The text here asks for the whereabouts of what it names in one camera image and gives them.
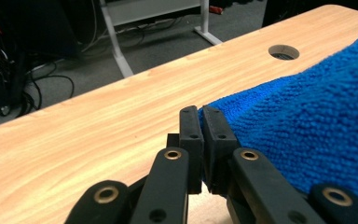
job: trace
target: desk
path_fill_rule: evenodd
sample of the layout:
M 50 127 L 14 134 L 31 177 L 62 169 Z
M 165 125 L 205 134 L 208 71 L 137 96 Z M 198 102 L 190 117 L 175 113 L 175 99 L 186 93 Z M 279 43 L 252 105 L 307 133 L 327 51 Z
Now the desk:
M 0 125 L 0 223 L 63 223 L 91 185 L 148 174 L 178 112 L 298 73 L 358 38 L 358 11 L 325 6 Z M 276 44 L 299 50 L 281 61 Z M 229 223 L 225 200 L 190 197 L 189 223 Z

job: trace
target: floor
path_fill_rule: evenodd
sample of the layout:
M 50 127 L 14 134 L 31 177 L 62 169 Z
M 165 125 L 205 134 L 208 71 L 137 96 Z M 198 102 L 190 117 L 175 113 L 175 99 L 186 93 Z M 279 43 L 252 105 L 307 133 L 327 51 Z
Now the floor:
M 234 2 L 222 15 L 210 14 L 210 33 L 228 41 L 261 28 L 267 1 L 244 2 Z M 187 15 L 176 20 L 120 30 L 117 37 L 133 73 L 137 74 L 209 48 L 210 43 L 193 32 L 198 25 L 200 15 Z M 26 84 L 25 91 L 36 105 L 39 102 L 41 108 L 54 105 L 68 99 L 71 92 L 76 97 L 123 78 L 113 59 L 109 38 L 105 35 L 82 56 L 81 60 L 57 60 L 34 71 L 35 79 L 47 74 L 50 76 L 36 81 L 41 97 L 33 82 Z M 7 116 L 0 115 L 0 124 L 15 119 L 20 111 L 19 105 L 13 105 Z

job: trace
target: blue microfiber towel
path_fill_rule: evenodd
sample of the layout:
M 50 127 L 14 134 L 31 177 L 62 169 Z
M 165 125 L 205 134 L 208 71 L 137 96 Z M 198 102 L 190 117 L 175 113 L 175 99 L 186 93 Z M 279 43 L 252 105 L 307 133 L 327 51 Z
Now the blue microfiber towel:
M 209 105 L 295 188 L 335 183 L 358 195 L 358 40 L 302 73 Z

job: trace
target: electrical wire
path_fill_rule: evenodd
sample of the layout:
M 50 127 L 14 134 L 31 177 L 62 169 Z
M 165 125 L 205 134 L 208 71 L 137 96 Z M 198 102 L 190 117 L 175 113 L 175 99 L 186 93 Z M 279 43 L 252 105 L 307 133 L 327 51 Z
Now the electrical wire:
M 90 0 L 90 1 L 91 1 L 91 5 L 92 5 L 92 14 L 93 14 L 93 18 L 94 18 L 94 34 L 92 35 L 92 39 L 89 42 L 89 45 L 86 46 L 84 49 L 82 49 L 81 52 L 84 52 L 84 51 L 88 50 L 89 48 L 91 48 L 95 41 L 95 38 L 97 36 L 97 29 L 98 29 L 98 27 L 97 27 L 97 12 L 95 9 L 94 0 Z
M 72 85 L 72 88 L 71 88 L 71 94 L 69 95 L 69 99 L 72 98 L 74 96 L 74 93 L 75 93 L 75 82 L 69 78 L 69 77 L 66 77 L 66 76 L 61 76 L 61 75 L 53 75 L 53 76 L 44 76 L 44 77 L 38 77 L 36 78 L 34 81 L 38 81 L 38 80 L 41 80 L 41 79 L 46 79 L 46 78 L 51 78 L 51 77 L 61 77 L 61 78 L 65 78 L 67 80 L 69 80 L 71 82 L 71 85 Z
M 74 96 L 74 93 L 75 93 L 75 82 L 69 78 L 69 77 L 66 77 L 66 76 L 62 76 L 62 75 L 52 75 L 56 70 L 57 70 L 57 64 L 56 63 L 51 63 L 54 65 L 54 67 L 49 71 L 47 72 L 46 74 L 44 74 L 43 76 L 41 77 L 34 77 L 34 72 L 33 70 L 29 71 L 27 73 L 27 82 L 28 83 L 32 83 L 34 88 L 36 89 L 37 91 L 37 96 L 38 96 L 38 102 L 37 104 L 35 103 L 35 100 L 34 98 L 31 96 L 31 94 L 29 94 L 28 92 L 26 91 L 23 91 L 22 92 L 22 95 L 21 95 L 21 102 L 22 102 L 22 105 L 21 105 L 21 111 L 19 113 L 19 115 L 17 116 L 18 117 L 21 117 L 23 115 L 26 115 L 26 114 L 29 114 L 32 112 L 32 110 L 39 110 L 42 108 L 42 103 L 43 103 L 43 95 L 42 95 L 42 91 L 41 91 L 41 88 L 39 87 L 39 85 L 37 84 L 37 82 L 39 80 L 42 80 L 42 79 L 46 79 L 46 78 L 54 78 L 54 77 L 60 77 L 60 78 L 65 78 L 67 80 L 70 81 L 71 83 L 71 93 L 70 93 L 70 96 L 69 98 L 72 98 Z

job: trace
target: wood grain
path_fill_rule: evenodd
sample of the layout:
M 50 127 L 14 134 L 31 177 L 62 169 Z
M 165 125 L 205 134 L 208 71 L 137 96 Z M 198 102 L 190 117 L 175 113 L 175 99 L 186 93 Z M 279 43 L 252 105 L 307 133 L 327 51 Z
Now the wood grain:
M 63 223 L 91 185 L 145 176 L 181 108 L 296 74 L 357 38 L 358 11 L 320 7 L 0 125 L 0 223 Z M 300 57 L 271 57 L 277 44 Z M 230 223 L 219 196 L 191 196 L 189 213 Z

